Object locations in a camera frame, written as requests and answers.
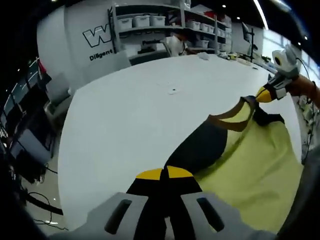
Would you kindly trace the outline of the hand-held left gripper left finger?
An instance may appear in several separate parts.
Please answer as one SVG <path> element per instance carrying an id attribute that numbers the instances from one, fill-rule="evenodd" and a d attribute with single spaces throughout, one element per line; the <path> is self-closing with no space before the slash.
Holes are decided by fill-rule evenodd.
<path id="1" fill-rule="evenodd" d="M 92 209 L 75 230 L 55 233 L 50 240 L 163 240 L 166 223 L 158 206 L 162 168 L 135 177 L 126 192 L 117 192 Z"/>

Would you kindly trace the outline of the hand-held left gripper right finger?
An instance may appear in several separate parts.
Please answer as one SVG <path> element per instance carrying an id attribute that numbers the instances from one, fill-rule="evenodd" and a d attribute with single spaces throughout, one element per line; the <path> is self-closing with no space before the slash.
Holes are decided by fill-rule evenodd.
<path id="1" fill-rule="evenodd" d="M 175 240 L 274 240 L 275 234 L 255 230 L 240 213 L 214 193 L 204 192 L 187 170 L 164 168 L 171 237 Z"/>

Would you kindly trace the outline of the person's right hand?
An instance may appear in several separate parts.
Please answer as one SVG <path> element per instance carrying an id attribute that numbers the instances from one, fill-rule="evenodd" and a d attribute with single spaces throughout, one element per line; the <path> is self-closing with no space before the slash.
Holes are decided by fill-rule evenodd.
<path id="1" fill-rule="evenodd" d="M 311 98 L 314 90 L 314 83 L 303 75 L 299 75 L 290 84 L 286 86 L 286 90 L 292 96 L 306 96 Z"/>

